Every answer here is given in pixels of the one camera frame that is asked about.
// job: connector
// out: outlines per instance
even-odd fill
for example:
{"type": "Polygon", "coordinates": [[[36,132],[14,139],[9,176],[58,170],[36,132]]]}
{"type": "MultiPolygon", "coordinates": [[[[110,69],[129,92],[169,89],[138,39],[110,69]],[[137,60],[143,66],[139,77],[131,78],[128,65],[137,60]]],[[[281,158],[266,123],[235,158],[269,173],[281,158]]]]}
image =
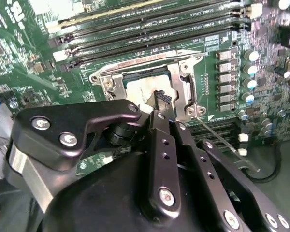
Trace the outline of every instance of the connector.
{"type": "Polygon", "coordinates": [[[254,19],[262,16],[263,4],[255,3],[250,6],[246,6],[246,16],[247,18],[254,19]]]}

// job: vrm component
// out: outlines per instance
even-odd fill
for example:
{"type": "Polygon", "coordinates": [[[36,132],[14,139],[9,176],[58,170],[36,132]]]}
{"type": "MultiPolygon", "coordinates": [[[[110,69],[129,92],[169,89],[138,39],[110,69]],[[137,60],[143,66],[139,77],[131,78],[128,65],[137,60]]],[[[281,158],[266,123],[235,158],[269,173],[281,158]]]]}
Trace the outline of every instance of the vrm component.
{"type": "Polygon", "coordinates": [[[279,27],[280,43],[290,49],[290,27],[279,27]]]}

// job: metal lever arm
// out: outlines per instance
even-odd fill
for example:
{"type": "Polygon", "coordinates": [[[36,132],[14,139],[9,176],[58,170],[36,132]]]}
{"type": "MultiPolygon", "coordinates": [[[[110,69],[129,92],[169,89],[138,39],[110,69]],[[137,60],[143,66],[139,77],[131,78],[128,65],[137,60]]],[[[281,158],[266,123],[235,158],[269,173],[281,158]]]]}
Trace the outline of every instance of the metal lever arm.
{"type": "Polygon", "coordinates": [[[174,123],[174,132],[177,149],[181,151],[181,155],[186,155],[190,160],[190,167],[194,170],[206,198],[207,209],[204,210],[206,215],[203,216],[210,218],[206,224],[211,231],[250,232],[251,230],[237,215],[207,153],[196,147],[189,130],[181,122],[174,123]]]}
{"type": "Polygon", "coordinates": [[[289,232],[290,222],[276,206],[209,140],[197,146],[207,152],[228,187],[241,201],[246,224],[252,231],[289,232]]]}

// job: black mounting arm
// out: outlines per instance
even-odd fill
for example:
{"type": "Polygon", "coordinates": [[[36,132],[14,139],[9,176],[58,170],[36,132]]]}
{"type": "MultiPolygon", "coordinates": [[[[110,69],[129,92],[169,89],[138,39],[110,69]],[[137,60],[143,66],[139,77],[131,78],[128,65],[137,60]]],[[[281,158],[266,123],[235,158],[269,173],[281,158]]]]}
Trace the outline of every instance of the black mounting arm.
{"type": "Polygon", "coordinates": [[[160,111],[141,113],[127,100],[23,111],[7,160],[46,213],[45,232],[290,231],[286,217],[211,141],[196,146],[183,123],[160,111]],[[121,145],[134,152],[75,176],[82,156],[121,145]]]}

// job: white connector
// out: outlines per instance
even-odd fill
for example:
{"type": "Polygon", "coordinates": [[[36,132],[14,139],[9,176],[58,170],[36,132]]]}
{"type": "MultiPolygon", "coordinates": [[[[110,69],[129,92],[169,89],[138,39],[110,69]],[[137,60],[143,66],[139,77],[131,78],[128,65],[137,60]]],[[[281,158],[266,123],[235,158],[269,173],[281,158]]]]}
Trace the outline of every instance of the white connector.
{"type": "Polygon", "coordinates": [[[249,140],[248,134],[241,133],[238,135],[239,142],[248,142],[248,140],[249,140]]]}
{"type": "Polygon", "coordinates": [[[237,149],[237,152],[238,152],[241,156],[247,156],[247,150],[246,150],[245,148],[237,149]]]}
{"type": "Polygon", "coordinates": [[[246,7],[246,16],[250,19],[258,18],[262,15],[263,4],[255,3],[246,7]]]}

